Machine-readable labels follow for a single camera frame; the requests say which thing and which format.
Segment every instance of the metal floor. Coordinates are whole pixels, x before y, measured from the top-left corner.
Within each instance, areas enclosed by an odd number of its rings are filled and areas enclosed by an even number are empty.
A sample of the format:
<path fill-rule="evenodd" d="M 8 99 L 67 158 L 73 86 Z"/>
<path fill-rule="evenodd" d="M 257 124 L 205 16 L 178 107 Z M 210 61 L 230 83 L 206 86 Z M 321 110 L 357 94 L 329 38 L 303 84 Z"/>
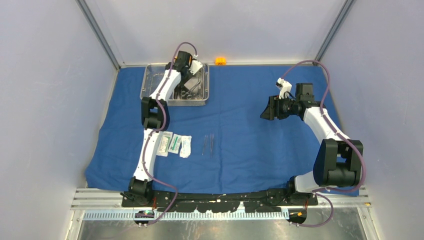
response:
<path fill-rule="evenodd" d="M 118 214 L 134 208 L 122 208 L 122 197 L 118 192 L 92 188 L 76 191 L 71 211 L 68 240 L 378 240 L 373 224 L 372 205 L 365 188 L 357 197 L 326 194 L 334 209 L 332 220 L 321 227 L 308 228 L 289 225 L 285 219 L 238 219 L 238 220 L 162 220 L 149 227 L 138 228 L 132 220 L 117 220 Z M 318 224 L 330 215 L 330 206 L 318 198 L 318 206 L 307 210 L 306 224 Z M 287 206 L 296 209 L 303 206 Z M 92 220 L 87 213 L 103 213 L 103 217 Z"/>

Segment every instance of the orange object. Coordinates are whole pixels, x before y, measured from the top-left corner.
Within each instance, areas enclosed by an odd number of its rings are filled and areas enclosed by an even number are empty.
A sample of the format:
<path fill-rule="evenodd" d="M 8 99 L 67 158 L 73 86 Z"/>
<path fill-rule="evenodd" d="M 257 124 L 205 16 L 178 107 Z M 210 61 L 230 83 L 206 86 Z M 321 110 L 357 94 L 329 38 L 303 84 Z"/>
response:
<path fill-rule="evenodd" d="M 225 57 L 217 57 L 215 58 L 215 65 L 227 65 L 227 60 Z"/>

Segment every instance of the sterile package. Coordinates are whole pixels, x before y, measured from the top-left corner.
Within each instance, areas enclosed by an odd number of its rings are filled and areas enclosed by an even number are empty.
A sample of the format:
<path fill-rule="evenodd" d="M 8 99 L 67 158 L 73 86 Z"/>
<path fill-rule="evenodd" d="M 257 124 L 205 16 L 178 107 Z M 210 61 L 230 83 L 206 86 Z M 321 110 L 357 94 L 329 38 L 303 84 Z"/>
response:
<path fill-rule="evenodd" d="M 169 145 L 168 152 L 173 154 L 178 154 L 181 145 L 181 135 L 174 134 L 172 137 L 172 141 Z"/>
<path fill-rule="evenodd" d="M 157 155 L 168 157 L 168 147 L 170 146 L 173 133 L 171 131 L 164 131 L 162 139 L 160 140 L 159 147 L 157 148 Z"/>
<path fill-rule="evenodd" d="M 179 156 L 182 158 L 188 158 L 192 153 L 192 136 L 181 136 L 181 151 L 179 152 Z"/>

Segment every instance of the blue cloth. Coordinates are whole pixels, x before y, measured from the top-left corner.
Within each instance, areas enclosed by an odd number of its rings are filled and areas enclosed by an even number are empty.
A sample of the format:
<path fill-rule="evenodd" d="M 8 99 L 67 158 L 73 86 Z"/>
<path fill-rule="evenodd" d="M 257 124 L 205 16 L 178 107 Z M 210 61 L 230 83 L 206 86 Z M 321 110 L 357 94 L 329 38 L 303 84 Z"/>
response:
<path fill-rule="evenodd" d="M 312 170 L 320 143 L 297 116 L 260 118 L 277 79 L 288 66 L 211 66 L 205 106 L 170 107 L 168 131 L 192 136 L 191 155 L 157 156 L 154 176 L 181 193 L 229 194 L 285 187 L 293 175 Z M 85 171 L 90 188 L 126 191 L 143 141 L 140 89 L 144 67 L 121 69 L 98 143 Z M 313 83 L 317 100 L 327 86 L 321 68 L 300 66 L 286 77 L 293 85 Z M 340 126 L 330 94 L 324 104 Z M 214 134 L 202 155 L 205 135 Z M 155 190 L 173 191 L 153 183 Z"/>

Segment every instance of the cable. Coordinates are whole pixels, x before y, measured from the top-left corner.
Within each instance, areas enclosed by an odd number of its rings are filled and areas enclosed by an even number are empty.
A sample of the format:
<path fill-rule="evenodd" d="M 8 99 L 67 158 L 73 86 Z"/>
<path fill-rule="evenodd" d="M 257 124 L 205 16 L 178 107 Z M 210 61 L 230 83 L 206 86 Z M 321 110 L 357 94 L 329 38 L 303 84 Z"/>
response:
<path fill-rule="evenodd" d="M 324 71 L 325 71 L 325 74 L 327 75 L 327 88 L 325 89 L 325 92 L 324 92 L 324 95 L 322 96 L 322 99 L 321 99 L 321 103 L 320 103 L 320 105 L 319 105 L 319 110 L 320 110 L 320 112 L 321 112 L 321 114 L 322 114 L 322 117 L 324 118 L 324 120 L 325 120 L 325 122 L 328 124 L 328 126 L 331 128 L 331 130 L 340 138 L 340 139 L 342 139 L 347 145 L 349 145 L 349 147 L 351 147 L 352 149 L 353 149 L 353 151 L 355 152 L 355 154 L 358 156 L 358 158 L 359 158 L 359 161 L 360 161 L 360 165 L 361 165 L 361 168 L 362 168 L 362 176 L 361 176 L 361 178 L 360 178 L 360 180 L 359 180 L 359 182 L 358 182 L 358 184 L 355 186 L 355 187 L 353 187 L 353 188 L 351 188 L 351 189 L 339 189 L 339 188 L 335 188 L 335 187 L 327 187 L 327 189 L 329 189 L 329 190 L 334 190 L 334 191 L 337 191 L 337 192 L 341 192 L 341 193 L 352 193 L 352 192 L 355 192 L 356 190 L 358 190 L 363 184 L 364 184 L 364 182 L 365 182 L 365 178 L 367 177 L 367 168 L 366 168 L 366 166 L 365 166 L 365 161 L 364 161 L 364 158 L 362 157 L 362 154 L 359 152 L 359 150 L 355 147 L 355 145 L 353 145 L 348 139 L 346 139 L 343 135 L 341 135 L 338 131 L 337 131 L 337 129 L 336 129 L 336 127 L 332 124 L 332 122 L 330 121 L 330 119 L 329 119 L 329 117 L 327 117 L 327 115 L 326 114 L 324 114 L 324 100 L 326 99 L 326 97 L 327 97 L 327 94 L 329 93 L 329 90 L 330 90 L 330 83 L 331 83 L 331 78 L 330 78 L 330 72 L 329 72 L 329 70 L 327 69 L 327 67 L 323 64 L 323 63 L 321 63 L 320 61 L 317 61 L 317 60 L 303 60 L 303 61 L 300 61 L 300 62 L 298 62 L 298 63 L 296 63 L 294 66 L 292 66 L 292 67 L 290 67 L 283 75 L 282 75 L 282 77 L 281 77 L 281 79 L 284 79 L 284 77 L 291 71 L 291 70 L 293 70 L 295 67 L 297 67 L 297 66 L 299 66 L 299 65 L 301 65 L 301 64 L 304 64 L 304 63 L 316 63 L 316 64 L 318 64 L 318 65 L 320 65 L 323 69 L 324 69 Z M 321 227 L 321 226 L 323 226 L 323 225 L 325 225 L 326 223 L 328 223 L 330 220 L 331 220 L 331 218 L 333 217 L 333 215 L 334 215 L 334 207 L 333 207 L 333 204 L 332 204 L 332 202 L 330 201 L 330 199 L 328 199 L 326 196 L 324 196 L 324 195 L 321 195 L 321 194 L 319 194 L 319 193 L 317 193 L 317 192 L 321 192 L 321 191 L 323 191 L 323 190 L 325 190 L 326 188 L 325 187 L 323 187 L 323 188 L 319 188 L 319 189 L 316 189 L 316 190 L 314 190 L 314 191 L 312 191 L 313 193 L 315 193 L 316 195 L 318 195 L 318 196 L 320 196 L 320 197 L 322 197 L 322 198 L 324 198 L 324 199 L 326 199 L 327 201 L 328 201 L 328 203 L 330 204 L 330 206 L 331 206 L 331 213 L 330 213 L 330 216 L 328 217 L 328 219 L 326 220 L 326 221 L 324 221 L 323 223 L 320 223 L 320 224 L 316 224 L 316 225 L 309 225 L 309 224 L 299 224 L 299 226 L 302 226 L 302 227 L 308 227 L 308 228 L 316 228 L 316 227 Z"/>
<path fill-rule="evenodd" d="M 321 198 L 327 200 L 327 202 L 330 204 L 331 207 L 331 212 L 330 212 L 330 216 L 327 218 L 327 220 L 325 220 L 324 222 L 320 223 L 320 224 L 296 224 L 295 226 L 301 226 L 301 227 L 307 227 L 307 228 L 318 228 L 321 226 L 326 225 L 328 222 L 330 222 L 330 220 L 333 218 L 334 215 L 334 206 L 333 203 L 330 201 L 330 199 L 324 195 L 321 195 L 319 193 L 315 193 L 317 196 L 320 196 Z"/>
<path fill-rule="evenodd" d="M 143 165 L 143 169 L 144 169 L 144 171 L 145 171 L 145 173 L 146 173 L 146 175 L 149 177 L 149 178 L 151 178 L 153 181 L 155 181 L 155 182 L 157 182 L 157 183 L 159 183 L 159 184 L 162 184 L 162 185 L 164 185 L 164 186 L 167 186 L 167 187 L 169 187 L 169 188 L 172 188 L 172 189 L 174 189 L 175 190 L 175 194 L 174 194 L 174 196 L 173 196 L 173 198 L 172 198 L 172 200 L 171 200 L 171 202 L 169 203 L 169 205 L 165 208 L 165 210 L 162 212 L 162 214 L 160 214 L 155 220 L 153 220 L 153 221 L 151 221 L 151 222 L 149 222 L 149 223 L 147 223 L 145 226 L 147 227 L 147 226 L 150 226 L 150 225 L 152 225 L 152 224 L 155 224 L 155 223 L 157 223 L 158 221 L 159 221 L 159 219 L 161 219 L 163 216 L 164 216 L 164 214 L 165 213 L 167 213 L 167 211 L 172 207 L 172 205 L 174 204 L 174 202 L 175 202 L 175 200 L 177 199 L 177 196 L 178 196 L 178 189 L 177 189 L 177 187 L 175 187 L 175 186 L 173 186 L 173 185 L 171 185 L 171 184 L 168 184 L 168 183 L 166 183 L 166 182 L 163 182 L 163 181 L 161 181 L 161 180 L 158 180 L 158 179 L 156 179 L 156 178 L 154 178 L 149 172 L 148 172 L 148 170 L 147 170 L 147 167 L 146 167 L 146 162 L 145 162 L 145 155 L 146 155 L 146 149 L 147 149 L 147 146 L 148 146 L 148 144 L 149 144 L 149 141 L 150 141 L 150 138 L 152 137 L 152 134 L 153 134 L 153 132 L 160 132 L 160 131 L 162 131 L 164 128 L 165 128 L 165 125 L 167 124 L 167 113 L 165 112 L 165 108 L 164 108 L 164 106 L 161 104 L 161 102 L 158 100 L 158 98 L 159 98 L 159 95 L 160 95 L 160 93 L 161 93 L 161 91 L 162 91 L 162 89 L 164 88 L 164 86 L 167 84 L 167 82 L 168 82 L 168 80 L 170 79 L 170 76 L 171 76 L 171 72 L 172 72 L 172 69 L 173 69 L 173 66 L 174 66 L 174 59 L 175 59 L 175 57 L 177 56 L 177 53 L 178 53 L 178 51 L 180 50 L 180 47 L 182 46 L 182 45 L 184 45 L 184 44 L 188 44 L 188 45 L 190 45 L 190 46 L 192 46 L 193 48 L 194 48 L 194 54 L 197 56 L 197 54 L 198 54 L 198 51 L 197 51 L 197 49 L 196 49 L 196 47 L 193 45 L 193 44 L 191 44 L 190 42 L 187 42 L 187 41 L 183 41 L 182 43 L 180 43 L 179 45 L 178 45 L 178 47 L 176 48 L 176 50 L 175 50 L 175 52 L 174 52 L 174 54 L 173 54 L 173 56 L 172 56 L 172 59 L 171 59 L 171 61 L 170 61 L 170 67 L 169 67 L 169 71 L 168 71 L 168 75 L 166 76 L 166 78 L 165 78 L 165 81 L 163 82 L 163 84 L 162 84 L 162 86 L 160 86 L 160 88 L 159 88 L 159 91 L 157 92 L 157 95 L 156 95 L 156 103 L 157 103 L 157 105 L 159 106 L 159 108 L 160 108 L 160 110 L 162 111 L 162 113 L 163 113 L 163 124 L 162 124 L 162 126 L 160 127 L 160 128 L 158 128 L 158 129 L 155 129 L 155 130 L 152 130 L 150 133 L 149 133 L 149 135 L 148 135 L 148 137 L 147 137 L 147 139 L 146 139 L 146 143 L 145 143 L 145 147 L 144 147 L 144 149 L 143 149 L 143 152 L 142 152 L 142 154 L 141 154 L 141 163 L 142 163 L 142 165 Z"/>
<path fill-rule="evenodd" d="M 296 98 L 293 96 L 293 94 L 289 91 L 285 91 L 284 92 L 284 97 L 286 96 L 286 94 L 288 94 L 292 99 L 296 100 Z"/>
<path fill-rule="evenodd" d="M 197 54 L 198 54 L 198 50 L 196 49 L 196 47 L 192 43 L 190 43 L 188 41 L 183 41 L 182 43 L 180 43 L 178 45 L 178 47 L 176 47 L 176 50 L 175 50 L 175 52 L 174 52 L 174 54 L 172 56 L 172 59 L 171 59 L 171 65 L 170 65 L 169 70 L 168 70 L 168 76 L 166 76 L 165 82 L 163 82 L 162 86 L 160 86 L 159 91 L 157 91 L 157 94 L 156 94 L 156 99 L 155 99 L 156 100 L 156 103 L 157 103 L 157 105 L 159 106 L 160 110 L 163 113 L 163 124 L 162 124 L 162 126 L 159 129 L 156 129 L 156 132 L 162 131 L 165 128 L 165 125 L 167 124 L 167 114 L 165 112 L 164 106 L 162 106 L 161 102 L 158 100 L 159 94 L 161 93 L 162 89 L 165 87 L 165 85 L 167 84 L 168 80 L 170 79 L 172 68 L 174 66 L 174 59 L 177 56 L 177 53 L 180 50 L 181 46 L 184 45 L 184 44 L 188 44 L 188 45 L 190 45 L 190 46 L 193 47 L 193 49 L 194 49 L 194 55 L 195 56 L 197 56 Z"/>

